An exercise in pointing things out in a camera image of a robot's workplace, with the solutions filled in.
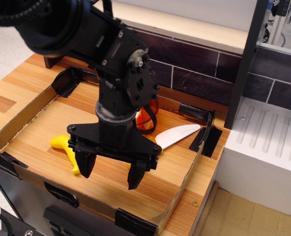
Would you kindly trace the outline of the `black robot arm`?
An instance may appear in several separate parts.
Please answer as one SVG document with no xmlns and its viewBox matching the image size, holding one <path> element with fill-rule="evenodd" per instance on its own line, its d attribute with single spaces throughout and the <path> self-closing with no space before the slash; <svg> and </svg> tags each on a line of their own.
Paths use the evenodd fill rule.
<svg viewBox="0 0 291 236">
<path fill-rule="evenodd" d="M 15 27 L 26 45 L 47 58 L 68 56 L 97 72 L 97 123 L 72 124 L 69 146 L 81 175 L 89 177 L 98 155 L 130 163 L 128 188 L 136 189 L 145 172 L 155 169 L 162 149 L 136 125 L 144 108 L 157 99 L 148 47 L 136 31 L 92 0 L 0 0 L 0 27 Z"/>
</svg>

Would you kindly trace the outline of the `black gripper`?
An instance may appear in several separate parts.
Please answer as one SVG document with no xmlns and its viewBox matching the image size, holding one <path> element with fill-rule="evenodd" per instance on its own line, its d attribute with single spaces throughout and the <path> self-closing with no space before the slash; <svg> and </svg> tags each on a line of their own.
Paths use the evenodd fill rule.
<svg viewBox="0 0 291 236">
<path fill-rule="evenodd" d="M 71 124 L 69 147 L 75 152 L 80 174 L 89 178 L 96 156 L 104 156 L 131 163 L 128 173 L 128 189 L 136 189 L 145 171 L 156 169 L 162 148 L 137 131 L 135 121 L 126 125 L 98 123 Z"/>
</svg>

